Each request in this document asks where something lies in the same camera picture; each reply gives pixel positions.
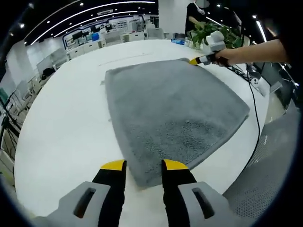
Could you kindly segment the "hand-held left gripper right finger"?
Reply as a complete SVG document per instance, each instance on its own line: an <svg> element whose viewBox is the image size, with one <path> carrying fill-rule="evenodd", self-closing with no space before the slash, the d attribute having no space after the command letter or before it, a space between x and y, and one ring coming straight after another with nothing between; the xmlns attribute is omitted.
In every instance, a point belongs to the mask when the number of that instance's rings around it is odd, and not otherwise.
<svg viewBox="0 0 303 227"><path fill-rule="evenodd" d="M161 162L163 202L170 227L237 227L240 218L229 203L205 182L198 182L178 161Z"/></svg>

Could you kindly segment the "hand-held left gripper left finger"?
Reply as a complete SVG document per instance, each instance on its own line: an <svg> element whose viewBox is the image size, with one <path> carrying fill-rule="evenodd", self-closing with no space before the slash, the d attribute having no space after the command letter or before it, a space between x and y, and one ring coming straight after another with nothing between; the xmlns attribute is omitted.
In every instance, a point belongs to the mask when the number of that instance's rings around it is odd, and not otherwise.
<svg viewBox="0 0 303 227"><path fill-rule="evenodd" d="M55 211L34 218L34 226L117 227L125 202L126 164L123 159L104 164L91 182L64 195Z"/></svg>

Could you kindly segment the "person's right hand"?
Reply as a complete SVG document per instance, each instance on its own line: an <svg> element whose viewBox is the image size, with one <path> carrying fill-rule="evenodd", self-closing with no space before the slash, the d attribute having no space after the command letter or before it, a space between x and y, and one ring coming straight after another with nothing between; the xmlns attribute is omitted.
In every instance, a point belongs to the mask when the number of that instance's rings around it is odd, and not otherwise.
<svg viewBox="0 0 303 227"><path fill-rule="evenodd" d="M219 56L219 52L215 52L214 61L212 63L226 68L231 66L231 64L229 63L229 59L226 57Z"/></svg>

